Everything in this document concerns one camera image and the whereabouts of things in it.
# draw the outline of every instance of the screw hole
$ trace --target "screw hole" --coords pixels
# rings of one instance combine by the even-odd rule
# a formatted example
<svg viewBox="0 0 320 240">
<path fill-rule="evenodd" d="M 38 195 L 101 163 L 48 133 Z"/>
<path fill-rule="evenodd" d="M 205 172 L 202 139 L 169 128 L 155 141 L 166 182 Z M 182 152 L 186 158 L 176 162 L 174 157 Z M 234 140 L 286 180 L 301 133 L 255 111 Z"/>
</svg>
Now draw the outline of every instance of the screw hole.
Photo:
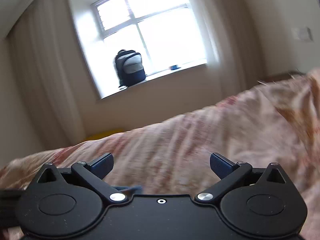
<svg viewBox="0 0 320 240">
<path fill-rule="evenodd" d="M 158 199 L 157 201 L 159 204 L 164 204 L 166 203 L 167 201 L 165 199 Z"/>
</svg>

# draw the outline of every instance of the window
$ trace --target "window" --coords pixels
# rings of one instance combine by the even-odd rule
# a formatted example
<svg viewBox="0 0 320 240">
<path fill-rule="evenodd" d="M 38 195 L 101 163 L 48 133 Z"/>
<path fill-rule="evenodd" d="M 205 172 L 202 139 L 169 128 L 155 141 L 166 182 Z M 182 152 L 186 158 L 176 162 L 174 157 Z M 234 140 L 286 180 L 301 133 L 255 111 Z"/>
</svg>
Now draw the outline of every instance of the window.
<svg viewBox="0 0 320 240">
<path fill-rule="evenodd" d="M 141 53 L 147 76 L 205 58 L 189 0 L 99 0 L 92 6 L 112 68 L 121 49 Z"/>
</svg>

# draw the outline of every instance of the yellow object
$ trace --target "yellow object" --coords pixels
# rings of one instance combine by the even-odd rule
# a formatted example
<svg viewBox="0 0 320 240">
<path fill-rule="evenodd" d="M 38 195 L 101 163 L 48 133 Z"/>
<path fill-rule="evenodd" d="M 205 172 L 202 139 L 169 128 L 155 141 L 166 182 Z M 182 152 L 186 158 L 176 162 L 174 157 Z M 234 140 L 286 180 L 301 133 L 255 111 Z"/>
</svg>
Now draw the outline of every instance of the yellow object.
<svg viewBox="0 0 320 240">
<path fill-rule="evenodd" d="M 90 140 L 98 140 L 98 139 L 105 138 L 105 137 L 108 137 L 108 136 L 110 136 L 112 134 L 120 133 L 120 132 L 125 132 L 125 131 L 123 129 L 114 129 L 114 130 L 105 131 L 105 132 L 102 132 L 102 133 L 97 133 L 95 135 L 89 136 L 86 139 L 84 139 L 84 142 L 85 141 L 90 141 Z"/>
</svg>

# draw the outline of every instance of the light switch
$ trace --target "light switch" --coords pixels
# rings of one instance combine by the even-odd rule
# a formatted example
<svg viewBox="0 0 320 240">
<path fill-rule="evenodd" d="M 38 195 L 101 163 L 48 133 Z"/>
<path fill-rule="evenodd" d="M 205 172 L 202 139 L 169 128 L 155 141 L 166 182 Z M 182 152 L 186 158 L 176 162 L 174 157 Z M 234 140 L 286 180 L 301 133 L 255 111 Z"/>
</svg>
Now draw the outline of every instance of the light switch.
<svg viewBox="0 0 320 240">
<path fill-rule="evenodd" d="M 291 31 L 292 31 L 292 36 L 295 40 L 304 41 L 304 42 L 313 41 L 311 30 L 308 27 L 292 28 Z"/>
</svg>

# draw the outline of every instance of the circular cap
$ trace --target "circular cap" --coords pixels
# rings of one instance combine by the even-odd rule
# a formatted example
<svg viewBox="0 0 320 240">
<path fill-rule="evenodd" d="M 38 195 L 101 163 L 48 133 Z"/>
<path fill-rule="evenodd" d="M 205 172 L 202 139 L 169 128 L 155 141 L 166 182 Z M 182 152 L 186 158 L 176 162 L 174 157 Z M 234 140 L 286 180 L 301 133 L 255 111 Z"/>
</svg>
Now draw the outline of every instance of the circular cap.
<svg viewBox="0 0 320 240">
<path fill-rule="evenodd" d="M 220 202 L 226 220 L 252 236 L 282 237 L 298 232 L 307 207 L 282 183 L 256 183 L 228 192 Z"/>
<path fill-rule="evenodd" d="M 258 215 L 273 216 L 283 211 L 283 201 L 275 196 L 255 195 L 247 201 L 248 208 Z"/>
<path fill-rule="evenodd" d="M 48 182 L 26 190 L 17 204 L 16 217 L 28 233 L 62 237 L 86 229 L 102 208 L 100 197 L 87 188 Z"/>
<path fill-rule="evenodd" d="M 65 194 L 55 194 L 44 197 L 39 203 L 39 209 L 47 215 L 56 216 L 70 212 L 75 205 L 76 201 L 73 197 Z"/>
<path fill-rule="evenodd" d="M 213 199 L 213 195 L 210 193 L 200 193 L 197 195 L 197 198 L 200 200 L 212 200 Z"/>
<path fill-rule="evenodd" d="M 113 193 L 110 195 L 109 198 L 113 201 L 123 201 L 126 198 L 126 196 L 123 193 Z"/>
</svg>

